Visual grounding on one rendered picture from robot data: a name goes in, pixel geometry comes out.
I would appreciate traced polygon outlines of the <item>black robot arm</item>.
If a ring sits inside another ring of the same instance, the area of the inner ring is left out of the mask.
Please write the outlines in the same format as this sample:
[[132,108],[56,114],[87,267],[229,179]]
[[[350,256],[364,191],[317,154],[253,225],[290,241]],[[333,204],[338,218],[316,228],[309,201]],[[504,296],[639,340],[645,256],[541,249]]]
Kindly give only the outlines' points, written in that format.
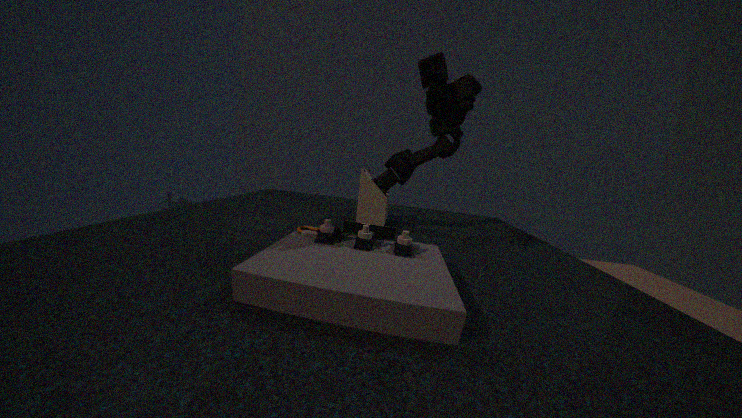
[[[411,177],[415,168],[421,163],[426,163],[436,157],[447,158],[455,153],[460,147],[461,136],[463,131],[460,129],[461,124],[465,120],[465,116],[468,111],[472,110],[473,102],[476,101],[476,95],[482,91],[481,85],[477,79],[471,75],[461,76],[457,81],[453,81],[449,84],[450,91],[454,100],[454,107],[456,111],[453,111],[448,115],[454,115],[457,113],[459,128],[456,132],[450,133],[449,135],[454,139],[452,142],[446,136],[440,136],[437,138],[434,145],[412,153],[410,150],[393,154],[390,159],[384,164],[388,169],[384,171],[379,177],[373,179],[377,186],[382,190],[384,194],[387,193],[393,185],[397,182],[401,186]],[[446,116],[446,117],[448,117]],[[401,178],[399,179],[391,168]]]

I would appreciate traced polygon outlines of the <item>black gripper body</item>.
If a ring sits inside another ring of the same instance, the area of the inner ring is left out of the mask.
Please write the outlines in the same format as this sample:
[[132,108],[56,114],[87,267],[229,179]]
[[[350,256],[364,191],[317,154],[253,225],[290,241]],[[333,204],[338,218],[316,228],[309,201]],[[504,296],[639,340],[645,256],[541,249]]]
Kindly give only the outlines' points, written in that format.
[[[429,70],[437,71],[438,69],[446,69],[447,70],[447,64],[444,59],[443,53],[433,54],[428,58],[423,58],[418,61],[420,76],[422,77],[425,75],[425,73]],[[448,71],[448,70],[447,70]],[[437,84],[442,92],[446,95],[452,95],[450,91],[449,83],[445,86],[446,81]],[[447,87],[448,86],[448,87]],[[443,135],[447,135],[450,133],[454,133],[458,130],[459,124],[458,124],[458,118],[457,113],[455,112],[454,115],[448,116],[452,110],[445,110],[436,114],[431,115],[432,117],[440,117],[441,119],[436,120],[430,120],[430,129],[431,134],[436,137],[440,137]],[[448,117],[446,117],[448,116]]]

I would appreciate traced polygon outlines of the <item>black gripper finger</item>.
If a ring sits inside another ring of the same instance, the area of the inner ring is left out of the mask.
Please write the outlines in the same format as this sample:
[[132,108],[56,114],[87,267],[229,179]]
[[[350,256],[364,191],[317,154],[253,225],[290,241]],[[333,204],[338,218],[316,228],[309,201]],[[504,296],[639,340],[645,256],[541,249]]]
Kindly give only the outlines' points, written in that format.
[[425,89],[429,87],[431,82],[439,84],[446,80],[448,80],[448,73],[446,69],[438,69],[437,71],[434,71],[432,69],[427,71],[425,75],[421,77],[422,88]]
[[427,115],[433,115],[447,109],[453,109],[454,100],[452,95],[444,94],[435,82],[431,82],[429,85],[425,105]]

